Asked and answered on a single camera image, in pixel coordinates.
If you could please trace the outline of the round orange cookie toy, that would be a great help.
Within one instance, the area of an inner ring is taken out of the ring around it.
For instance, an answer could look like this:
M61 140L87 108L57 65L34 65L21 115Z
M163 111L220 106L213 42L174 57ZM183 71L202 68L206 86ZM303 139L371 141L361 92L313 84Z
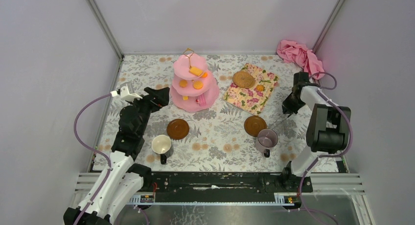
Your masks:
M181 87L181 88L185 88L186 86L188 85L188 81L187 80L181 80L180 82L179 82L179 86Z

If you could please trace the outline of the small orange cookie toy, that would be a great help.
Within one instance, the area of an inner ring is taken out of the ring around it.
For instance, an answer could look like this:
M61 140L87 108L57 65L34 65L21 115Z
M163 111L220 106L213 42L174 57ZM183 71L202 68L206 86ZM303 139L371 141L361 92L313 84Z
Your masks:
M201 81L194 81L193 82L193 87L196 89L196 90L200 90L200 89L202 89L203 88L203 82L201 82Z

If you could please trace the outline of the floral rectangular serving tray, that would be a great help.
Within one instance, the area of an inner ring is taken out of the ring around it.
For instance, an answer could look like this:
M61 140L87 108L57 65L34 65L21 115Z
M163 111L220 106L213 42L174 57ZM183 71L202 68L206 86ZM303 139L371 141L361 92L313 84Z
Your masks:
M241 71L248 72L255 79L255 84L248 89L236 86L234 83L228 87L223 99L252 115L262 113L266 102L270 99L274 88L277 86L279 76L258 66L246 63ZM265 90L259 92L255 89L257 85L263 85Z

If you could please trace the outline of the pink cake slice toy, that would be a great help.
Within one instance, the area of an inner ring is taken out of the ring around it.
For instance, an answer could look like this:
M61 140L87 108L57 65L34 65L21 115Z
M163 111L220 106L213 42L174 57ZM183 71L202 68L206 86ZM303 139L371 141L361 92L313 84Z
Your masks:
M206 99L202 96L199 96L195 99L195 102L197 103L197 105L199 105L200 107L203 107L206 105Z

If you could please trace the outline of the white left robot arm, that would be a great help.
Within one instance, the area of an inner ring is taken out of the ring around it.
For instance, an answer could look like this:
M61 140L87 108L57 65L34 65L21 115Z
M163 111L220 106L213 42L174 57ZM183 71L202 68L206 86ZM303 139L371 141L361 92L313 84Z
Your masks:
M87 196L76 208L67 208L66 225L111 225L137 191L146 191L152 184L151 168L135 163L144 145L144 132L150 115L169 104L168 87L155 90L144 88L147 95L131 93L124 85L110 92L128 103L119 113L118 132L109 154L97 149L107 165Z

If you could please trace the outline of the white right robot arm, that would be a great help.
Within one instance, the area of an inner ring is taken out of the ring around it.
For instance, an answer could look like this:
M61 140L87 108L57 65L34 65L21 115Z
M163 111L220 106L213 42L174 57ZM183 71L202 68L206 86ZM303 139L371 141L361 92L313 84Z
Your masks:
M282 103L282 112L291 116L304 106L312 112L306 130L307 146L283 170L280 184L288 192L299 187L299 177L307 175L320 158L336 157L339 151L350 147L351 109L323 94L307 72L297 72L292 91Z

